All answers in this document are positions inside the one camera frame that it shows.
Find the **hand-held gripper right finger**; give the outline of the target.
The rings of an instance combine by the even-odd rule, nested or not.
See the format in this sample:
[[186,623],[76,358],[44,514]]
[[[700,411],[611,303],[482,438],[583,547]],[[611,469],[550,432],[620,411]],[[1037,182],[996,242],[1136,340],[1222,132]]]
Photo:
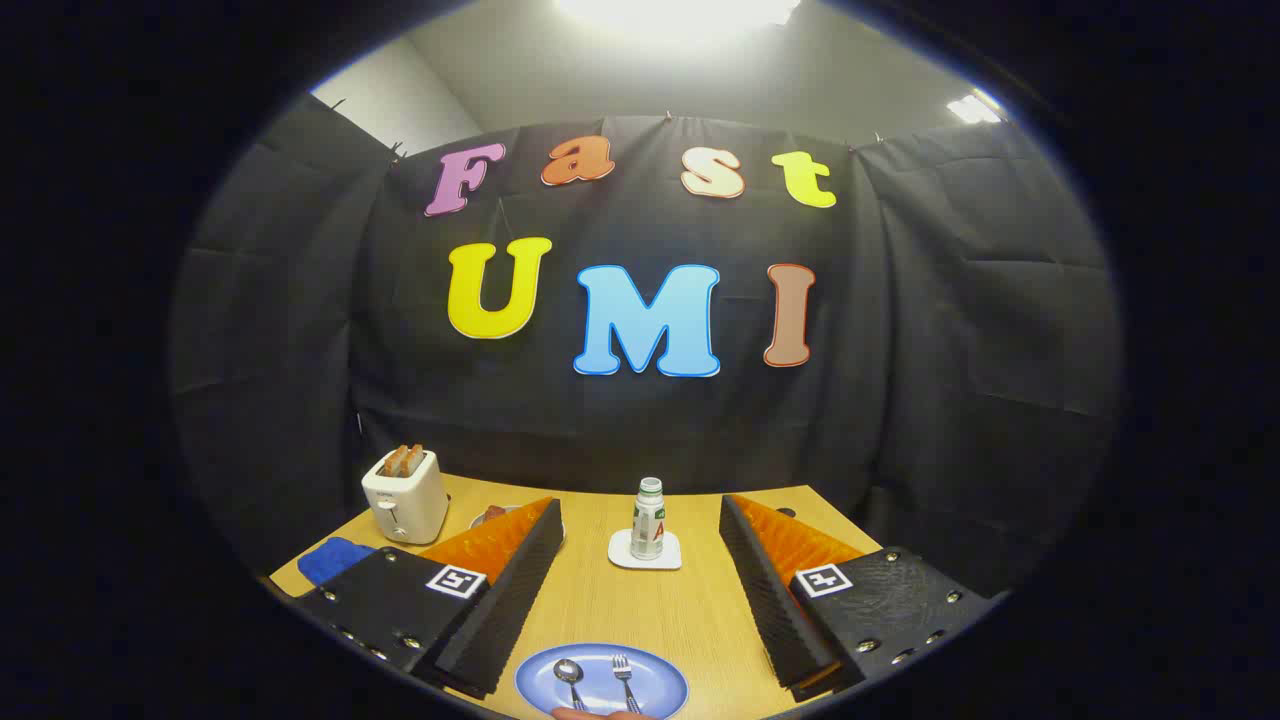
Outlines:
[[864,552],[741,495],[719,536],[771,669],[795,700],[882,682],[1000,605],[902,547]]

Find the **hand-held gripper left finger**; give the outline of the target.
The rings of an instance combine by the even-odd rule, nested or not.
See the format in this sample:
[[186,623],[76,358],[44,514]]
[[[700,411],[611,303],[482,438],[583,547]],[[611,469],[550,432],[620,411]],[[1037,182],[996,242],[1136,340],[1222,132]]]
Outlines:
[[564,536],[544,497],[421,553],[374,550],[296,598],[320,628],[433,685],[497,691]]

